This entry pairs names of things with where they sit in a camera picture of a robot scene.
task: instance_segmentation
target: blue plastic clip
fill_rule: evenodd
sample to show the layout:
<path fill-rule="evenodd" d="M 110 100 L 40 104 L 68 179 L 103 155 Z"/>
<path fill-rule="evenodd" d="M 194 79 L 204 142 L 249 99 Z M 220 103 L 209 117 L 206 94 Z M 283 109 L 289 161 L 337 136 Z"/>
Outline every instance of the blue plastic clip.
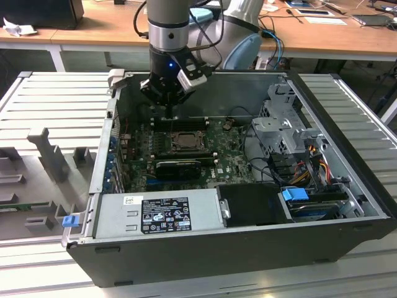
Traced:
<path fill-rule="evenodd" d="M 288 188 L 282 192 L 284 200 L 286 201 L 298 201 L 308 200 L 308 194 L 304 188 Z"/>
<path fill-rule="evenodd" d="M 63 217 L 62 227 L 64 228 L 76 228 L 79 226 L 79 215 L 68 215 Z"/>

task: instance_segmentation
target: computer case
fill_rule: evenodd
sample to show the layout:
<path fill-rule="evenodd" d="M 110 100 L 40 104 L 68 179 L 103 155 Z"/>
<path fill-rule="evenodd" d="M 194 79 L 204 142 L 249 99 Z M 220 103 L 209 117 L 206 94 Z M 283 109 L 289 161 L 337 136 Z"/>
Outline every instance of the computer case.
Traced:
<path fill-rule="evenodd" d="M 81 0 L 3 0 L 0 3 L 0 24 L 3 18 L 19 25 L 73 30 L 84 14 Z"/>

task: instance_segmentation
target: black connector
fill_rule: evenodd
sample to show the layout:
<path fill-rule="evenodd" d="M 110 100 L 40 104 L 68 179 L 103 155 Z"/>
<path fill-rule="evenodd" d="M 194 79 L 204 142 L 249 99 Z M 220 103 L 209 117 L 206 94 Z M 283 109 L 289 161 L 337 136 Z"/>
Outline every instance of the black connector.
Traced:
<path fill-rule="evenodd" d="M 280 175 L 285 180 L 290 180 L 295 174 L 297 161 L 292 154 L 282 155 L 271 153 L 268 161 L 269 168 Z"/>

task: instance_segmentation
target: paper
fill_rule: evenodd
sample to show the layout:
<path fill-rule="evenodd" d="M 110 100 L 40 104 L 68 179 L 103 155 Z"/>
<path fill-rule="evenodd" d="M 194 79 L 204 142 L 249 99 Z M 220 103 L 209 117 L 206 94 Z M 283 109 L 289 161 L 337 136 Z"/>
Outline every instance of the paper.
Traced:
<path fill-rule="evenodd" d="M 328 24 L 328 25 L 347 25 L 341 19 L 333 19 L 330 17 L 305 17 L 311 24 Z"/>
<path fill-rule="evenodd" d="M 5 18 L 3 18 L 3 21 L 4 26 L 2 28 L 13 36 L 20 37 L 21 35 L 37 33 L 37 31 L 35 31 L 31 25 L 15 25 L 11 22 L 8 22 Z"/>
<path fill-rule="evenodd" d="M 207 5 L 208 6 L 221 6 L 219 1 L 210 1 Z"/>

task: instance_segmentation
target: warning label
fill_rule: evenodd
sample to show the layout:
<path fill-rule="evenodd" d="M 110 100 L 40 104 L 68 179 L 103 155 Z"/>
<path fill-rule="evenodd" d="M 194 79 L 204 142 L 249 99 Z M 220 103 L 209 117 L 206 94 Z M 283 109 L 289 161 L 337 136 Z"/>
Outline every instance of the warning label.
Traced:
<path fill-rule="evenodd" d="M 181 232 L 191 229 L 187 197 L 142 200 L 142 233 Z"/>

